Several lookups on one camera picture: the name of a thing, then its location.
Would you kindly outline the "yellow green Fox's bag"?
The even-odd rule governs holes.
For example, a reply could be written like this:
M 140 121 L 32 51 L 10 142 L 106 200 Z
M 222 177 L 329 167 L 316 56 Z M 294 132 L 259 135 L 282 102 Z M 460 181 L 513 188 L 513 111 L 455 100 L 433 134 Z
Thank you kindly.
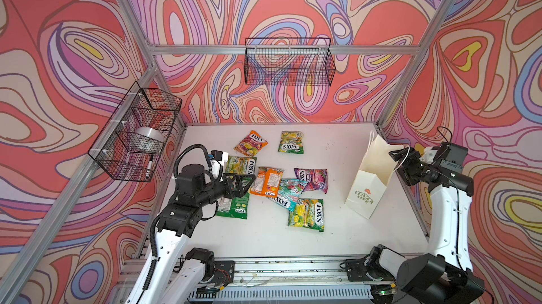
M 224 168 L 226 174 L 251 175 L 255 173 L 256 157 L 229 157 Z

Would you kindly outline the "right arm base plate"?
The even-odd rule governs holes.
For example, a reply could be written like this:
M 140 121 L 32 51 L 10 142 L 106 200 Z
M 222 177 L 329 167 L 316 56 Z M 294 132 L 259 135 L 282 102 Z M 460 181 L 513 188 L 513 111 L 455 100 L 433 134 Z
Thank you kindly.
M 376 263 L 368 262 L 366 257 L 345 260 L 339 267 L 347 273 L 349 282 L 395 281 L 391 273 Z

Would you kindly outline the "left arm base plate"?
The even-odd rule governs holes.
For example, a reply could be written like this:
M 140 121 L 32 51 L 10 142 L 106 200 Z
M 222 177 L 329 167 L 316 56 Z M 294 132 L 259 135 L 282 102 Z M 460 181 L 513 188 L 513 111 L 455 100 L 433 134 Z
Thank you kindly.
M 218 260 L 205 263 L 189 259 L 181 264 L 175 281 L 188 289 L 211 288 L 222 290 L 234 281 L 236 263 L 234 260 Z

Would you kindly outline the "dark green Fox's bag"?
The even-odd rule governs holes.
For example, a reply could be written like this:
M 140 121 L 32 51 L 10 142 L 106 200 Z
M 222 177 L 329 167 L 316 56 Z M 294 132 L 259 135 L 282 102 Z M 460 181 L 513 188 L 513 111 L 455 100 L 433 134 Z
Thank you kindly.
M 249 199 L 249 193 L 245 194 L 242 198 L 219 199 L 217 216 L 234 219 L 247 219 Z

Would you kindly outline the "illustrated paper gift bag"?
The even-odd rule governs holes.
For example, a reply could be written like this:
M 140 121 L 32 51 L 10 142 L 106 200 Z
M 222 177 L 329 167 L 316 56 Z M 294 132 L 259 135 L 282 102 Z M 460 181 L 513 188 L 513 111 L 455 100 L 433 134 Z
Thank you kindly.
M 397 162 L 390 153 L 405 148 L 404 145 L 389 144 L 379 134 L 371 131 L 366 153 L 345 205 L 363 218 L 370 219 L 397 170 Z

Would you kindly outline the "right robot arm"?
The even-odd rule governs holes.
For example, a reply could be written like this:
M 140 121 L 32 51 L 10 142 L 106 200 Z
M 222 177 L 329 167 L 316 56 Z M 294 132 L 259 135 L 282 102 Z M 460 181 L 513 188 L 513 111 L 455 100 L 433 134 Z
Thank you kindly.
M 444 140 L 418 152 L 373 140 L 378 163 L 387 163 L 408 186 L 429 188 L 433 214 L 426 251 L 413 258 L 384 245 L 372 248 L 364 266 L 370 276 L 390 275 L 398 289 L 420 303 L 472 303 L 484 294 L 474 276 L 468 246 L 469 209 L 474 180 L 463 173 L 468 149 Z

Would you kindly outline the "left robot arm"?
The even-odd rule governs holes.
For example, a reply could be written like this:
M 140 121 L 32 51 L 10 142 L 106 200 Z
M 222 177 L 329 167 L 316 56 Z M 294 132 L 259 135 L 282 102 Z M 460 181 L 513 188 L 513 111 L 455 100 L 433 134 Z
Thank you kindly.
M 244 197 L 256 180 L 254 173 L 227 173 L 228 159 L 226 152 L 202 144 L 176 158 L 174 193 L 150 225 L 150 251 L 127 303 L 185 303 L 197 285 L 214 277 L 213 251 L 185 247 L 196 226 L 207 221 L 204 207 Z

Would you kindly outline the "red orange Fox's fruits bag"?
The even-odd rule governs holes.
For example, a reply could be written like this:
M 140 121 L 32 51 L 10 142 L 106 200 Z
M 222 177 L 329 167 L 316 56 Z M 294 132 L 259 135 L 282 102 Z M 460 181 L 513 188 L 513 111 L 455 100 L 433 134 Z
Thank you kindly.
M 252 130 L 234 149 L 247 157 L 255 157 L 268 141 Z

